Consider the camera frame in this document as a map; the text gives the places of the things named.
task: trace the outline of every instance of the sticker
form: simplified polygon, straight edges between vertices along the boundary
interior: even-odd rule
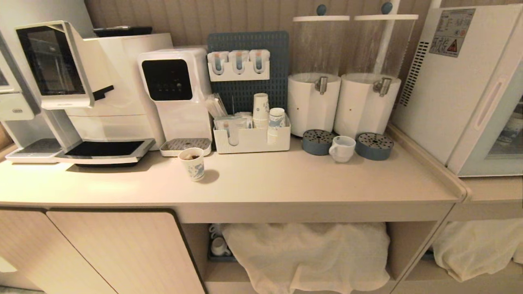
[[[430,53],[458,57],[476,9],[445,10],[430,45]]]

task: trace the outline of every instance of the black control panel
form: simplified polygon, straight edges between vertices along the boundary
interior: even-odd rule
[[[191,80],[185,60],[146,60],[142,62],[142,69],[154,101],[192,99]]]

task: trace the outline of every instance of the gray pegboard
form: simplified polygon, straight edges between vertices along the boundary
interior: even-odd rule
[[[270,52],[270,79],[264,81],[211,82],[213,93],[219,93],[229,114],[253,111],[256,93],[269,95],[270,107],[287,111],[287,78],[289,76],[289,34],[286,31],[212,33],[207,38],[209,52],[267,49]]]

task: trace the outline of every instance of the wooden cabinet door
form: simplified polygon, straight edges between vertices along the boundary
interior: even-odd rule
[[[0,210],[0,256],[47,294],[116,294],[40,211]]]
[[[174,212],[47,215],[118,294],[206,293]]]

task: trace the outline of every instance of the beverage dispenser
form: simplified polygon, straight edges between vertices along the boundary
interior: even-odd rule
[[[338,76],[349,16],[293,18],[292,70],[288,86],[291,133],[332,131],[341,78]]]
[[[355,138],[383,134],[401,80],[400,73],[417,15],[364,15],[354,18],[353,52],[341,78],[334,131]]]

